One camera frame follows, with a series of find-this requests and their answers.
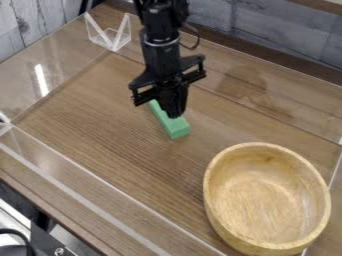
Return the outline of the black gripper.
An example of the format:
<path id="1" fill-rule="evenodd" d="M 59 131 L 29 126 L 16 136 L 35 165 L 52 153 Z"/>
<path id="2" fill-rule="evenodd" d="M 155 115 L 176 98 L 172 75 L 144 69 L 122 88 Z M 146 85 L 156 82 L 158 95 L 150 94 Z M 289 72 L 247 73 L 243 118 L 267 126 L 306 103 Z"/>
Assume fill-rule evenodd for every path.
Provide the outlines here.
<path id="1" fill-rule="evenodd" d="M 142 41 L 146 68 L 128 84 L 136 106 L 159 102 L 170 118 L 183 115 L 190 84 L 206 77 L 202 54 L 180 56 L 179 43 L 166 45 Z"/>

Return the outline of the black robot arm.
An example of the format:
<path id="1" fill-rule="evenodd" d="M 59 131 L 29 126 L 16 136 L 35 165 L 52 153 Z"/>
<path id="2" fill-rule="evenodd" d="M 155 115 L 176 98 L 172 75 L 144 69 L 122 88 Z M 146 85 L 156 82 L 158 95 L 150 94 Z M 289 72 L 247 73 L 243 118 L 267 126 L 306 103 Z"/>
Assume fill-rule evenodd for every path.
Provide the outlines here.
<path id="1" fill-rule="evenodd" d="M 190 85 L 206 77 L 202 54 L 180 56 L 180 32 L 188 0 L 134 0 L 143 28 L 139 32 L 146 68 L 128 88 L 136 106 L 156 100 L 171 119 L 186 111 Z"/>

